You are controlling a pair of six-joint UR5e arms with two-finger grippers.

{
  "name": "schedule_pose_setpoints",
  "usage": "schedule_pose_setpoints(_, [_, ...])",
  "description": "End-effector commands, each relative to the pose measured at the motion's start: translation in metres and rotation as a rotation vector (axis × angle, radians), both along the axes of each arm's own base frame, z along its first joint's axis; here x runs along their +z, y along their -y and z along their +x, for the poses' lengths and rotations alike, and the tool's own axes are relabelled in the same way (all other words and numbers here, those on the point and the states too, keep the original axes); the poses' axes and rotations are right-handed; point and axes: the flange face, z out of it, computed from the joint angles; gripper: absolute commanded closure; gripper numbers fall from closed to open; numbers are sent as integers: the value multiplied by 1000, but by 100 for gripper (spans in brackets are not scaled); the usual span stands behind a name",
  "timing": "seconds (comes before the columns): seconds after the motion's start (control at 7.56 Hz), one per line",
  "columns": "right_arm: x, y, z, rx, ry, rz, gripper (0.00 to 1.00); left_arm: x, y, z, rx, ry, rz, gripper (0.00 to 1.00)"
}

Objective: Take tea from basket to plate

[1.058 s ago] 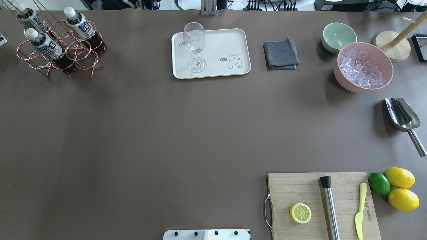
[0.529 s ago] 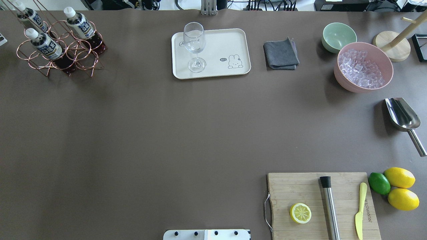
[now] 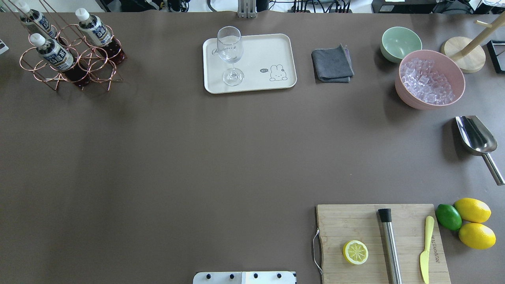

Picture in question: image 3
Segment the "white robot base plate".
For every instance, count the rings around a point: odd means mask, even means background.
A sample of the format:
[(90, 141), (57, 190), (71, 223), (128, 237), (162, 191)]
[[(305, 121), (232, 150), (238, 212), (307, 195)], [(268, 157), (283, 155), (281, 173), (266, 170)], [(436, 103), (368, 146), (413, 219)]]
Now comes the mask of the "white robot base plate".
[(226, 271), (200, 272), (193, 284), (296, 284), (296, 273), (291, 271)]

